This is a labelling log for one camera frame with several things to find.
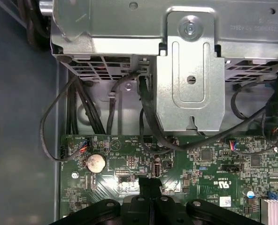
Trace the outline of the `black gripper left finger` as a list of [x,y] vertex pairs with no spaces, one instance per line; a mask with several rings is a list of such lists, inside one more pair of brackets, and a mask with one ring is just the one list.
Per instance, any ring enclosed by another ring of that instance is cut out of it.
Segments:
[[139,195],[127,196],[123,203],[113,199],[96,202],[53,222],[53,225],[147,225],[150,217],[151,179],[139,178]]

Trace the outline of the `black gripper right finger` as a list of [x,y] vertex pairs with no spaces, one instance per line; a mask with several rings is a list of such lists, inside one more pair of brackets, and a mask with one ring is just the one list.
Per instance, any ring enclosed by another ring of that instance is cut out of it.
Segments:
[[157,225],[259,225],[260,222],[201,199],[186,205],[163,195],[159,179],[150,180],[153,196],[154,221]]

